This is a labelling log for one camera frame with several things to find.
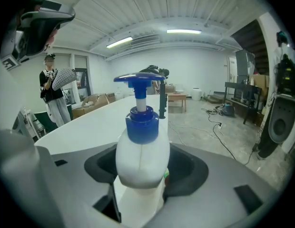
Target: soap dispenser bottle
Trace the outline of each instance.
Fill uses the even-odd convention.
[[[134,189],[156,188],[167,169],[170,145],[159,116],[146,105],[147,87],[152,80],[165,79],[152,73],[133,73],[116,77],[134,88],[137,106],[126,116],[126,129],[116,149],[116,168],[123,185]]]

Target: ceiling light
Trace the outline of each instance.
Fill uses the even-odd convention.
[[[190,33],[190,34],[201,34],[201,30],[190,30],[190,29],[168,29],[167,33]]]
[[[112,47],[114,47],[114,46],[117,46],[117,45],[122,44],[122,43],[124,43],[124,42],[130,41],[130,40],[132,40],[132,39],[133,39],[132,37],[127,37],[127,38],[125,38],[125,39],[123,39],[123,40],[120,40],[120,41],[117,41],[117,42],[115,42],[115,43],[113,43],[113,44],[108,45],[107,48],[112,48]]]

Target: blue bottle cap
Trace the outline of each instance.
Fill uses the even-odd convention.
[[[152,86],[152,80],[164,80],[165,77],[152,73],[126,74],[114,79],[114,82],[128,82],[129,88],[134,88],[136,99],[147,97],[147,87]],[[126,116],[129,139],[137,144],[147,144],[158,136],[159,116],[153,108],[147,106],[145,112],[138,112],[137,107],[130,109]]]

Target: gray pants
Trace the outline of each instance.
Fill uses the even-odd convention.
[[[48,102],[50,114],[54,117],[58,127],[69,123],[70,115],[63,97]]]

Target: cable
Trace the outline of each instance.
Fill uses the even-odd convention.
[[[220,140],[220,138],[218,137],[218,135],[216,134],[216,132],[214,131],[214,128],[215,128],[215,126],[217,126],[217,125],[219,125],[219,124],[215,124],[214,125],[214,127],[213,127],[213,132],[214,132],[214,134],[216,135],[216,137],[218,138],[218,140],[220,141],[220,143],[229,151],[229,153],[232,155],[232,157],[233,157],[233,159],[235,159],[236,160],[236,158],[234,157],[234,155],[233,155],[233,153],[231,153],[231,151],[223,144],[223,142]]]
[[[254,152],[254,149],[252,149],[251,154],[249,155],[249,159],[248,159],[247,163],[244,164],[244,165],[247,165],[247,164],[249,163],[249,161],[250,161],[250,157],[251,157],[251,155],[253,154],[253,152]]]
[[[177,130],[175,130],[174,128],[172,128],[172,129],[178,134],[179,139],[180,139],[180,141],[182,142],[179,132],[178,132]]]
[[[210,117],[211,117],[211,115],[210,115],[210,112],[211,112],[211,114],[212,115],[216,115],[218,112],[217,112],[217,110],[207,110],[207,109],[205,109],[205,108],[201,108],[203,111],[205,111],[208,115],[209,115],[209,117],[208,117],[208,120],[209,120],[209,122],[211,122],[211,123],[218,123],[219,124],[219,126],[221,126],[222,125],[222,123],[220,123],[220,122],[214,122],[214,121],[211,121],[210,120]]]
[[[217,137],[215,137],[214,135],[212,135],[211,133],[209,133],[207,130],[205,130],[205,129],[200,129],[200,128],[197,128],[197,127],[191,127],[191,126],[176,126],[176,125],[174,125],[171,121],[169,121],[169,123],[171,123],[174,127],[179,127],[179,128],[193,128],[193,129],[197,129],[197,130],[201,130],[201,131],[205,131],[205,132],[207,132],[211,137],[213,137],[213,138],[217,138]]]
[[[205,109],[205,108],[201,108],[203,111],[205,111],[205,112],[207,112],[207,114],[209,115],[209,117],[208,117],[208,120],[210,121],[210,113],[209,112],[216,112],[216,113],[213,113],[213,115],[216,115],[217,114],[217,110],[215,109],[215,110],[207,110],[207,109]],[[236,161],[238,161],[235,157],[234,157],[234,155],[232,154],[232,152],[223,144],[223,142],[221,141],[221,139],[218,137],[218,135],[216,134],[216,132],[214,131],[214,128],[215,128],[215,126],[217,126],[217,125],[219,125],[219,126],[221,126],[222,125],[222,123],[219,123],[219,122],[213,122],[213,121],[210,121],[210,122],[212,122],[212,123],[216,123],[215,125],[214,125],[214,127],[213,127],[213,133],[216,135],[216,137],[218,138],[218,140],[220,141],[220,143],[229,151],[229,153],[232,155],[232,157],[233,157],[233,159],[235,159]],[[247,165],[249,162],[250,162],[250,158],[251,158],[251,155],[253,154],[253,152],[254,152],[254,150],[255,150],[255,147],[253,147],[253,149],[252,149],[252,151],[251,151],[251,153],[250,153],[250,155],[249,155],[249,158],[248,158],[248,161],[247,161],[247,163],[246,164],[243,164],[243,165]]]

